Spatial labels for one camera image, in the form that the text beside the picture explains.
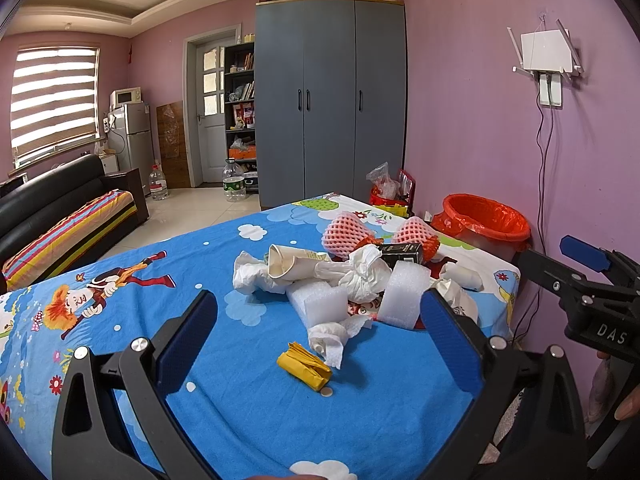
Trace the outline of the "person's right hand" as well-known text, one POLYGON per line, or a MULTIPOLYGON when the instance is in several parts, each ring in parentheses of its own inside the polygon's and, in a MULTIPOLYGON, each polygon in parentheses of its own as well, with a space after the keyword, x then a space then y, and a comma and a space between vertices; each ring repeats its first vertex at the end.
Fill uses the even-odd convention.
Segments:
POLYGON ((640 386, 634 388, 629 396, 618 406, 614 417, 621 422, 640 413, 640 386))

